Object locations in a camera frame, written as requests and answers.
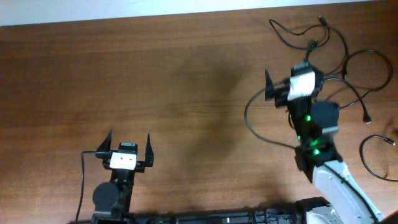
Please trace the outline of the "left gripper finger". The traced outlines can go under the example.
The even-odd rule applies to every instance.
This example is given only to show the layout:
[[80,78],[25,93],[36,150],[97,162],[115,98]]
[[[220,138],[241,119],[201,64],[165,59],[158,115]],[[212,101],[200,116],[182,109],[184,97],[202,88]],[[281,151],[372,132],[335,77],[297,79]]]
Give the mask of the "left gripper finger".
[[146,151],[145,151],[145,162],[154,161],[154,152],[150,143],[150,134],[147,134]]
[[99,145],[96,150],[96,153],[107,153],[110,151],[111,141],[113,138],[113,130],[111,129],[107,134],[105,140]]

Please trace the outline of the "black USB cable blue plug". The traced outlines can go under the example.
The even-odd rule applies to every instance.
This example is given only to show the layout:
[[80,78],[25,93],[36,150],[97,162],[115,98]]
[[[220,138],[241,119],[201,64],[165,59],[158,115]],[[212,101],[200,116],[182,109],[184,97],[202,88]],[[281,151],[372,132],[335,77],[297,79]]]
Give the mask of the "black USB cable blue plug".
[[[325,76],[333,77],[342,73],[343,64],[349,56],[348,44],[344,35],[338,29],[330,26],[324,17],[319,16],[317,24],[304,27],[302,31],[296,31],[297,28],[295,28],[294,30],[289,29],[274,19],[269,19],[268,21],[274,33],[281,42],[283,42],[286,46],[292,49],[305,51],[304,60],[307,62],[310,62],[311,53],[326,45],[332,37],[337,36],[343,44],[343,58],[341,59],[341,62],[336,66],[336,68],[329,72],[325,72]],[[308,32],[311,33],[313,37],[312,39],[308,39],[305,45],[293,43],[293,39],[286,39],[288,35],[296,38],[309,37]]]

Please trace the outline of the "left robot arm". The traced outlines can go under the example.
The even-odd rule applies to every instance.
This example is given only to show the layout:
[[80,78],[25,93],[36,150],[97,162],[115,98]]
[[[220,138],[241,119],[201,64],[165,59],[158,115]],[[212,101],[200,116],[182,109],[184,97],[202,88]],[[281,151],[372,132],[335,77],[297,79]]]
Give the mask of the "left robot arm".
[[111,149],[113,132],[110,131],[95,152],[106,170],[111,171],[110,180],[99,184],[93,192],[94,214],[92,224],[134,223],[130,205],[136,173],[144,173],[154,165],[154,152],[147,137],[145,158],[138,161],[138,146],[135,143],[121,142],[116,150]]

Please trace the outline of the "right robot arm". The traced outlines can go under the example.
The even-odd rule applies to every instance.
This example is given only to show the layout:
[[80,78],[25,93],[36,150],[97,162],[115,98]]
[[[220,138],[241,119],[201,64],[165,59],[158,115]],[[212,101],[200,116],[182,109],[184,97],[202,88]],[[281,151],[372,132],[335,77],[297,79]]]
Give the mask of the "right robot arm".
[[295,161],[299,170],[323,194],[296,203],[303,223],[380,223],[384,215],[356,183],[337,151],[340,107],[315,101],[326,80],[323,72],[305,62],[291,69],[291,76],[277,87],[265,74],[265,99],[286,107],[299,145]]

